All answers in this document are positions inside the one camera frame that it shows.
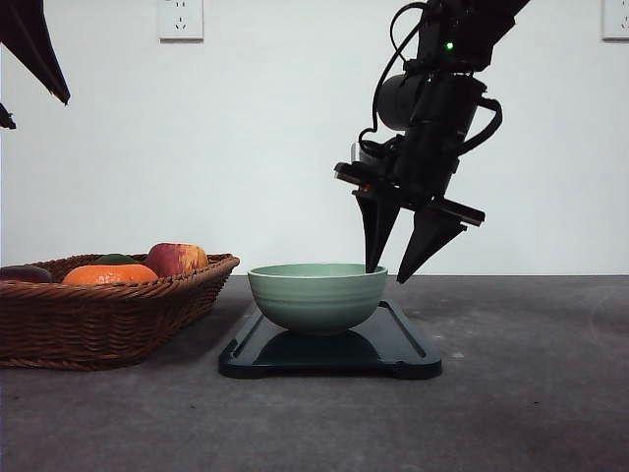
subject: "green fruit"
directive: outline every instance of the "green fruit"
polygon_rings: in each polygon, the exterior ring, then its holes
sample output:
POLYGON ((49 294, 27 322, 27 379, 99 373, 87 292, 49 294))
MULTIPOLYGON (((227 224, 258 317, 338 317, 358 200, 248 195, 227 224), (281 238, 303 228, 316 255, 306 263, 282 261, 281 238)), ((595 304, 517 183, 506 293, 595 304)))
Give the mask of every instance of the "green fruit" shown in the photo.
POLYGON ((139 264, 138 261, 130 258, 129 256, 125 256, 124 254, 106 254, 99 257, 93 263, 98 266, 123 266, 125 264, 139 264))

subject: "orange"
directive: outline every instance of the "orange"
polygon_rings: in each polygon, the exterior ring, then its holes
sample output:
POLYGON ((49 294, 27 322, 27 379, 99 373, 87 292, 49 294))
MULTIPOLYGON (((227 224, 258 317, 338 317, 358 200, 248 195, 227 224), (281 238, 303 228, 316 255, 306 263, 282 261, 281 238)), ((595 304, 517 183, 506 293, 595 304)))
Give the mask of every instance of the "orange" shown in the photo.
POLYGON ((145 265, 81 265, 70 270, 61 283, 99 284, 146 282, 157 280, 157 274, 145 265))

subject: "bowl rim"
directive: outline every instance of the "bowl rim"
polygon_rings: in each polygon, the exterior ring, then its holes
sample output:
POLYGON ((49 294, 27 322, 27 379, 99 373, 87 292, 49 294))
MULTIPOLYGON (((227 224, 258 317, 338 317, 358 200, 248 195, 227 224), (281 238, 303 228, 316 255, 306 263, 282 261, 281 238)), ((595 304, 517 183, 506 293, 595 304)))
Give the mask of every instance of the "bowl rim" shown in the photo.
POLYGON ((375 271, 372 273, 354 273, 348 275, 273 275, 269 273, 259 273, 257 270, 264 270, 266 268, 276 267, 288 267, 288 266, 365 266, 359 263, 296 263, 296 264, 277 264, 277 265, 264 265, 261 267, 255 267, 247 271, 248 276, 264 277, 264 278, 289 278, 289 279, 331 279, 331 278, 355 278, 355 277, 374 277, 378 275, 387 275, 388 269, 382 265, 378 265, 375 271))

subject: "red apple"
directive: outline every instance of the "red apple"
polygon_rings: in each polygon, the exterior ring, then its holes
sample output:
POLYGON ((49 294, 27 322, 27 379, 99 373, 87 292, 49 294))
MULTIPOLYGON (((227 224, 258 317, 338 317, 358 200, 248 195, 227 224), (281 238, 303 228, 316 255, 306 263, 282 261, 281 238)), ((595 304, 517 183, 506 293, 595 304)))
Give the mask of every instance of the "red apple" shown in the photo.
POLYGON ((144 265, 160 277, 169 277, 207 266, 207 255, 193 244, 159 243, 150 248, 144 265))
POLYGON ((0 268, 0 280, 20 282, 51 283, 52 275, 42 267, 35 265, 7 265, 0 268))

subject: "basket rim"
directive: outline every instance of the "basket rim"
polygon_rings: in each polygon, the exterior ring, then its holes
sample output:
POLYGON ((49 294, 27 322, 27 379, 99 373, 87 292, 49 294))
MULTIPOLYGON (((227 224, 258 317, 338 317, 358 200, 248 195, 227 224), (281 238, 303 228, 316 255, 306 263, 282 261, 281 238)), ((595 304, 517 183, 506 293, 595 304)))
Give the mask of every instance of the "basket rim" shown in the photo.
MULTIPOLYGON (((99 254, 85 254, 79 256, 71 256, 69 258, 57 259, 47 262, 30 263, 31 265, 50 265, 60 263, 73 258, 81 257, 98 257, 99 254)), ((132 257, 141 258, 146 254, 132 255, 132 257)), ((229 254, 211 254, 207 255, 210 265, 202 268, 196 268, 190 272, 178 273, 168 277, 160 277, 156 280, 144 282, 113 282, 101 284, 69 284, 60 282, 36 283, 24 282, 20 280, 2 280, 0 281, 0 295, 18 294, 19 292, 27 292, 29 296, 45 296, 46 294, 55 293, 55 298, 61 294, 96 294, 107 293, 115 295, 149 295, 159 290, 160 292, 168 291, 168 287, 173 289, 183 288, 188 285, 196 285, 224 273, 229 273, 240 263, 240 259, 229 254)))

